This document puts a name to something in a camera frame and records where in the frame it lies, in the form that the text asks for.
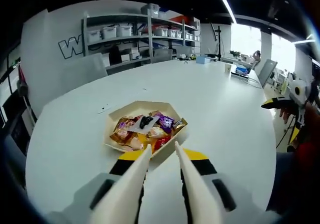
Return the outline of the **person's right hand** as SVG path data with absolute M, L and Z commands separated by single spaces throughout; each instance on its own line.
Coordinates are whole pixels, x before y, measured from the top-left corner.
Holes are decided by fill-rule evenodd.
M 288 119 L 291 115 L 295 114 L 295 109 L 292 107 L 285 107 L 280 109 L 279 116 L 283 119 L 284 123 L 287 124 Z

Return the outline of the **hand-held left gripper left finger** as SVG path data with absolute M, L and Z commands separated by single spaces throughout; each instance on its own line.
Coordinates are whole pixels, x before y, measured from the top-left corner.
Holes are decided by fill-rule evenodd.
M 110 172 L 76 191 L 64 210 L 48 213 L 47 223 L 137 223 L 149 161 L 149 150 L 122 154 Z

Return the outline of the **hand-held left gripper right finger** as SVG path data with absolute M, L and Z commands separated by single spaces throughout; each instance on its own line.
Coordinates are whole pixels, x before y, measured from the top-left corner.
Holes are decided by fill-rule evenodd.
M 259 208 L 252 195 L 232 182 L 204 154 L 181 149 L 182 195 L 188 223 L 273 223 L 274 212 Z

